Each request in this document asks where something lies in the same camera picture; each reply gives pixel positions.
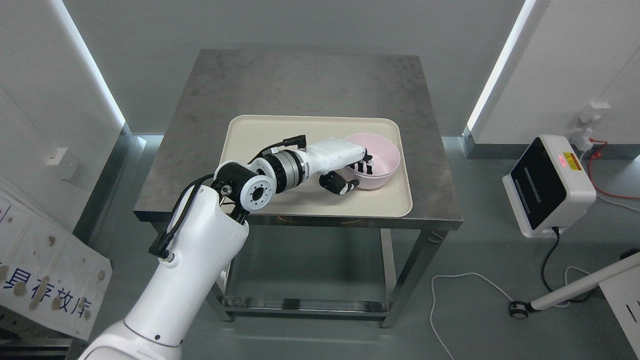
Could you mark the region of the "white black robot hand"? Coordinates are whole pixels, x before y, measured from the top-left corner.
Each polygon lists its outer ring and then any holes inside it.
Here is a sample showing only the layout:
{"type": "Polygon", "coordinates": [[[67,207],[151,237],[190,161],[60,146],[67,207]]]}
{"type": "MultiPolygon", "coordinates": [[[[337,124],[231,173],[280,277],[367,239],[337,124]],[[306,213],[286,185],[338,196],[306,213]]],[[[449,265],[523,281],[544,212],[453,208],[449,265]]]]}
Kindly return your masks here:
{"type": "Polygon", "coordinates": [[[332,137],[295,152],[302,158],[302,182],[318,174],[318,184],[338,196],[352,191],[360,182],[347,181],[336,171],[352,167],[364,174],[373,173],[373,156],[367,148],[345,139],[332,137]]]}

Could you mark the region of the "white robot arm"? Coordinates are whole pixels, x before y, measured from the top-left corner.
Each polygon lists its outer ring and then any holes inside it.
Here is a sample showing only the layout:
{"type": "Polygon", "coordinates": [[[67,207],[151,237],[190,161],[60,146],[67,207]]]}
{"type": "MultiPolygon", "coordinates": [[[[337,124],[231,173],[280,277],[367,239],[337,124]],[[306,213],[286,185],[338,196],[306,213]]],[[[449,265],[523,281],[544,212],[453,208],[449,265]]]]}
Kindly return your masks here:
{"type": "Polygon", "coordinates": [[[249,163],[222,162],[192,182],[149,252],[158,267],[124,319],[82,360],[180,360],[186,333],[224,267],[249,235],[247,216],[309,175],[306,137],[284,139],[249,163]]]}

